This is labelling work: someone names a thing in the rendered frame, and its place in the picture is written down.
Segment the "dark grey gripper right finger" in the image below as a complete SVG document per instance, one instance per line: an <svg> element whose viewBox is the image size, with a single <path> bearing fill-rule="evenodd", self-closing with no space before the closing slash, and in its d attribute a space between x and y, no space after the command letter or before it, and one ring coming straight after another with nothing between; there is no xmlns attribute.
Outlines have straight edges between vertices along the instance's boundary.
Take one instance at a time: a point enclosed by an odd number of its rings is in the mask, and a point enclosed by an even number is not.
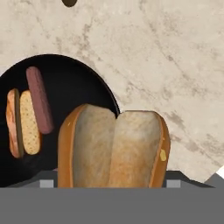
<svg viewBox="0 0 224 224"><path fill-rule="evenodd" d="M181 171L167 171L164 176L164 187L165 188L188 188L188 187L211 188L210 185L189 179Z"/></svg>

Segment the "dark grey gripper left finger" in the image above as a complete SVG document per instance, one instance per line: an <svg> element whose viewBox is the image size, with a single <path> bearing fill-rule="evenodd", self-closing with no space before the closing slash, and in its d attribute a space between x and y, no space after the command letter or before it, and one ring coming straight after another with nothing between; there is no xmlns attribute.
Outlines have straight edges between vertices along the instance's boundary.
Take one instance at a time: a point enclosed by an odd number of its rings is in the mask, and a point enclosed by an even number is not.
<svg viewBox="0 0 224 224"><path fill-rule="evenodd" d="M27 179L23 182L11 185L10 188L56 188L58 186L58 172L53 171L41 171L33 178Z"/></svg>

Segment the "split brown hot dog bun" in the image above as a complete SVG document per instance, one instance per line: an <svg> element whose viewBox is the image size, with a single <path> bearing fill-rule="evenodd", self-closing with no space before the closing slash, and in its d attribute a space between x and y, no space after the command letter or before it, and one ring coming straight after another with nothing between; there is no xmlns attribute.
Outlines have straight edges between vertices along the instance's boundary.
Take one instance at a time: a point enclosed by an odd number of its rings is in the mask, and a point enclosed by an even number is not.
<svg viewBox="0 0 224 224"><path fill-rule="evenodd" d="M59 187L160 187L171 140L154 111L115 115L90 104L76 108L59 130Z"/></svg>
<svg viewBox="0 0 224 224"><path fill-rule="evenodd" d="M7 94L6 123L10 152L14 158L25 153L35 155L41 148L41 134L37 125L29 90L19 94L16 88Z"/></svg>

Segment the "reddish brown sausage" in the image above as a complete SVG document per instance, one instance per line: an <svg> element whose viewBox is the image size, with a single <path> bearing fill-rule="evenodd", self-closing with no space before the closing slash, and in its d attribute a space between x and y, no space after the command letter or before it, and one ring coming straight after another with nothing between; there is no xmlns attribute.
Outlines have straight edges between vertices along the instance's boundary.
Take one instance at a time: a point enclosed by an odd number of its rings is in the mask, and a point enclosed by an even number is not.
<svg viewBox="0 0 224 224"><path fill-rule="evenodd" d="M41 72L35 66L30 66L26 69L26 79L38 129L42 134L49 134L53 131L53 119Z"/></svg>

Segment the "black round bowl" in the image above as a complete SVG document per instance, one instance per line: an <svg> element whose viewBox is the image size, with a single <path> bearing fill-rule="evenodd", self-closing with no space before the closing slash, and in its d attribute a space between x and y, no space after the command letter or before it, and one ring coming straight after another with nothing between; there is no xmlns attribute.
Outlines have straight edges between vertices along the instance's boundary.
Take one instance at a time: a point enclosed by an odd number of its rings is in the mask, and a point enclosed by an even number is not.
<svg viewBox="0 0 224 224"><path fill-rule="evenodd" d="M6 124L6 97L16 88L28 88L25 71L35 66L42 74L47 99L52 111L54 129L42 136L40 153L17 159L9 149ZM23 59L0 76L0 187L31 179L39 172L57 168L58 134L60 125L73 109L90 103L120 114L116 98L108 85L93 69L76 59L58 54L41 54Z"/></svg>

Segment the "dark olive round object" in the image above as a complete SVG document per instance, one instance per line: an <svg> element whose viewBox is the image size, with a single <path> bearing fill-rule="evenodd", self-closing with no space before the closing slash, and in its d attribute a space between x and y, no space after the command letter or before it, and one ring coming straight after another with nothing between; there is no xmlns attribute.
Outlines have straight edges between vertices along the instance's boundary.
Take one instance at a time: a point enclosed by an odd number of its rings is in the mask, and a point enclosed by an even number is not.
<svg viewBox="0 0 224 224"><path fill-rule="evenodd" d="M73 7L77 3L77 0L61 0L61 1L66 7Z"/></svg>

